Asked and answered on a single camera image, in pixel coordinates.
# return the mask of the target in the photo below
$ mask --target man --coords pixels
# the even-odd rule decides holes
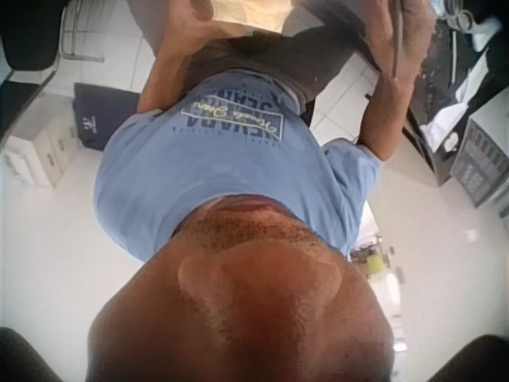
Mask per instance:
[[[367,5],[382,74],[358,144],[320,148],[298,116],[351,54],[340,34],[239,53],[211,43],[239,35],[235,25],[168,2],[139,114],[97,179],[101,224],[146,264],[96,318],[88,380],[389,380],[390,327],[344,257],[400,138],[434,19],[426,0],[403,1],[393,79],[388,0]]]

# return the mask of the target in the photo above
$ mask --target skin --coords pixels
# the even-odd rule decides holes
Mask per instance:
[[[364,0],[382,70],[359,144],[395,150],[434,20],[427,0],[404,0],[400,77],[390,78],[388,0]],[[190,56],[239,35],[168,4],[163,47],[138,111],[171,108]],[[393,364],[387,320],[364,277],[277,201],[225,197],[197,206],[96,318],[89,381],[384,381]]]

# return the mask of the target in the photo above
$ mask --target brown paper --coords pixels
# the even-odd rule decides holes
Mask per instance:
[[[293,6],[291,0],[210,0],[214,20],[234,22],[282,33]]]

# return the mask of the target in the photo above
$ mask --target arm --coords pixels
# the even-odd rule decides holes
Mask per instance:
[[[397,78],[391,78],[394,56],[390,0],[366,1],[367,37],[381,75],[364,113],[358,144],[386,161],[402,136],[406,112],[414,92],[414,81],[427,55],[435,18],[428,0],[402,2],[403,47]]]
[[[242,27],[210,21],[192,0],[168,0],[165,38],[138,102],[138,113],[170,109],[181,96],[192,55],[209,41],[242,36]]]

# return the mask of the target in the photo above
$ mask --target paper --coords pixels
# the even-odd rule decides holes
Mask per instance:
[[[456,91],[456,99],[458,102],[468,103],[479,91],[484,77],[489,73],[488,60],[486,59],[487,52],[488,49],[480,57],[476,66],[473,67],[464,83]]]
[[[437,152],[438,147],[444,142],[444,139],[447,138],[456,124],[460,122],[467,109],[468,105],[466,103],[446,107],[438,112],[432,122],[421,127],[428,146],[434,153]]]
[[[291,0],[211,0],[214,20],[282,33]]]

